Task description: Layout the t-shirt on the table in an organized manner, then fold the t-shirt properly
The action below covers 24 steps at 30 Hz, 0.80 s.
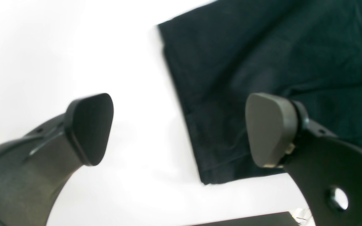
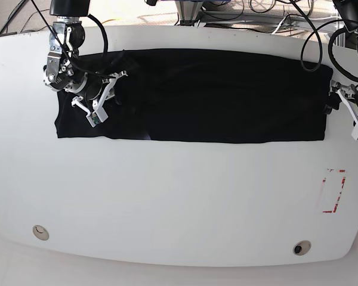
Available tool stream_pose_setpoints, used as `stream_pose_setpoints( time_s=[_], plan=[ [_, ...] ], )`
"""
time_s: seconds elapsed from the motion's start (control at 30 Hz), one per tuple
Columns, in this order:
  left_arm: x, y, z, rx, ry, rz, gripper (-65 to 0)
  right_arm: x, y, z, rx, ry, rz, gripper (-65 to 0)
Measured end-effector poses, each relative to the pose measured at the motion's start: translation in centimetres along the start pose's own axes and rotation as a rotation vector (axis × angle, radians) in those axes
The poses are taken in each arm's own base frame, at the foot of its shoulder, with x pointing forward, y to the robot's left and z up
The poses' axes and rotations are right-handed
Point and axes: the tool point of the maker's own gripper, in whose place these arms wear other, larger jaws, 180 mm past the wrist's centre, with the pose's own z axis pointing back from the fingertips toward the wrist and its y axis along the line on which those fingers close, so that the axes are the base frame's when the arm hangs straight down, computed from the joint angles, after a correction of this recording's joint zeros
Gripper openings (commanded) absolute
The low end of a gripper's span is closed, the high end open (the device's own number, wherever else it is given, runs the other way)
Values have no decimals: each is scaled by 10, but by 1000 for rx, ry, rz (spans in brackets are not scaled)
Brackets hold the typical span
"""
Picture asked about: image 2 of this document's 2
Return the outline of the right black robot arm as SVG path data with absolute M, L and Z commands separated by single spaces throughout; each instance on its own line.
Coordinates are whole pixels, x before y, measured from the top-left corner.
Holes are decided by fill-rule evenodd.
M 44 66 L 44 82 L 51 89 L 66 91 L 82 97 L 91 108 L 105 86 L 104 69 L 109 41 L 101 22 L 89 14 L 90 1 L 52 1 L 50 14 L 57 17 L 50 33 L 50 51 Z M 88 17 L 100 29 L 103 52 L 93 63 L 79 59 L 79 48 L 85 41 L 85 30 L 80 21 Z

